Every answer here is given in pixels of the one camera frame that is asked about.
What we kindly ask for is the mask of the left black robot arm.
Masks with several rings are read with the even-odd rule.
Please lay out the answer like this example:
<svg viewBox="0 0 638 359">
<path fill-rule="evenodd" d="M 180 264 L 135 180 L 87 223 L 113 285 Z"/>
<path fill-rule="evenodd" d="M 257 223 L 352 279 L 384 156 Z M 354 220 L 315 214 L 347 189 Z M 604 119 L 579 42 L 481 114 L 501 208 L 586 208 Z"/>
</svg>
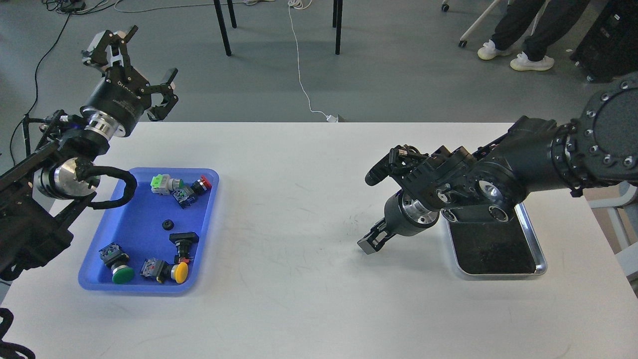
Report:
<svg viewBox="0 0 638 359">
<path fill-rule="evenodd" d="M 59 110 L 44 119 L 23 119 L 45 130 L 34 152 L 1 177 L 2 280 L 45 266 L 68 248 L 70 225 L 87 207 L 120 207 L 134 197 L 131 173 L 94 161 L 109 150 L 112 137 L 130 136 L 142 114 L 161 121 L 178 102 L 177 69 L 151 85 L 132 66 L 127 46 L 137 30 L 105 30 L 82 52 L 83 63 L 100 70 L 102 79 L 80 115 Z"/>
</svg>

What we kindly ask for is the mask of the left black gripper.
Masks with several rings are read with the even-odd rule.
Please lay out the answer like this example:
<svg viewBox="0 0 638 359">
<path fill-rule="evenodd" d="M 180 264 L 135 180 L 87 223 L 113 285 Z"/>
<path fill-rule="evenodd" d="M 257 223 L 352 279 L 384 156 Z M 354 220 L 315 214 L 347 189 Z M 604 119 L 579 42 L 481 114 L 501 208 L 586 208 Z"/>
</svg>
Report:
<svg viewBox="0 0 638 359">
<path fill-rule="evenodd" d="M 105 30 L 81 52 L 83 64 L 100 70 L 103 78 L 80 109 L 89 122 L 85 130 L 105 138 L 129 137 L 146 110 L 150 121 L 162 121 L 177 104 L 177 68 L 168 69 L 162 83 L 150 85 L 132 67 L 127 45 L 138 29 L 133 25 L 128 32 Z M 162 95 L 162 101 L 151 107 L 155 94 Z"/>
</svg>

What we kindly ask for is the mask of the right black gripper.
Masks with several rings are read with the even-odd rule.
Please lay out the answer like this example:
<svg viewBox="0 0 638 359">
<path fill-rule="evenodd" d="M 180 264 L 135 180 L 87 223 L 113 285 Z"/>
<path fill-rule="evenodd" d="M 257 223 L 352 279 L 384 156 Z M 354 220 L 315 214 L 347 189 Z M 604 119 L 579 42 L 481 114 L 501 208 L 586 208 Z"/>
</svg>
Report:
<svg viewBox="0 0 638 359">
<path fill-rule="evenodd" d="M 381 218 L 357 245 L 365 254 L 374 254 L 380 251 L 392 236 L 414 236 L 433 227 L 439 218 L 439 211 L 426 209 L 419 200 L 400 190 L 386 201 L 384 218 Z"/>
</svg>

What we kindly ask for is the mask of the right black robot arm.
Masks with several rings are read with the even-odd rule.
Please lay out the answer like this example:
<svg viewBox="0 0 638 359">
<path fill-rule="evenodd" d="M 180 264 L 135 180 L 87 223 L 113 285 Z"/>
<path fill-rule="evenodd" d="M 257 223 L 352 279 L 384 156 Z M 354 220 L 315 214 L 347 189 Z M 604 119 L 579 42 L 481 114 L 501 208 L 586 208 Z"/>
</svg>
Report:
<svg viewBox="0 0 638 359">
<path fill-rule="evenodd" d="M 392 178 L 400 190 L 358 245 L 378 252 L 394 235 L 413 236 L 440 216 L 452 223 L 508 223 L 513 209 L 536 191 L 629 182 L 636 185 L 637 74 L 611 83 L 590 98 L 578 118 L 564 125 L 522 116 L 506 134 L 470 153 L 445 146 L 421 153 L 398 145 L 365 175 L 374 186 Z"/>
</svg>

